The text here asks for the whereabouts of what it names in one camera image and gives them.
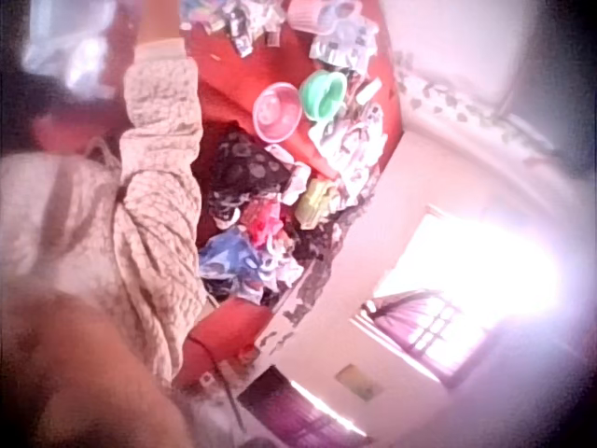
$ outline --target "green bowl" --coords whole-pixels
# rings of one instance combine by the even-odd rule
[[[300,86],[305,115],[312,121],[330,121],[342,106],[348,80],[343,73],[318,70]]]

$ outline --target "sleeve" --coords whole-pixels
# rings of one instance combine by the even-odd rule
[[[190,170],[202,134],[197,87],[197,65],[182,39],[137,48],[124,81],[134,128],[120,140],[116,258],[136,313],[136,345],[167,381],[206,297],[195,246],[201,194]]]

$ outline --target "electrical cable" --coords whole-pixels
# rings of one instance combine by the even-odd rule
[[[222,370],[220,370],[219,366],[217,365],[217,362],[215,361],[214,354],[207,347],[207,345],[205,345],[202,341],[200,341],[196,337],[189,334],[187,336],[187,339],[189,341],[191,341],[192,343],[195,343],[196,345],[199,345],[200,347],[202,347],[203,350],[205,350],[205,353],[207,353],[207,356],[210,358],[210,360],[212,361],[212,364],[214,365],[215,377],[224,386],[224,390],[226,391],[226,396],[228,397],[230,406],[232,407],[232,410],[234,411],[234,416],[236,417],[236,422],[238,423],[241,431],[246,432],[246,427],[244,426],[243,418],[241,417],[241,412],[239,411],[239,408],[236,404],[236,400],[232,396],[232,389],[230,388],[230,384],[229,384],[228,380],[226,379],[226,377],[224,376],[224,373],[222,373]]]

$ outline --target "window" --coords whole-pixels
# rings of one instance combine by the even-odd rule
[[[371,443],[364,431],[273,366],[242,392],[239,402],[288,446],[359,448]]]
[[[353,323],[444,385],[457,385],[512,315],[555,303],[557,270],[529,236],[430,209]]]

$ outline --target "pink bowl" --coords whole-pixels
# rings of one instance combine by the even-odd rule
[[[253,125],[257,135],[267,143],[288,138],[299,126],[302,105],[299,91],[292,84],[271,84],[253,105]]]

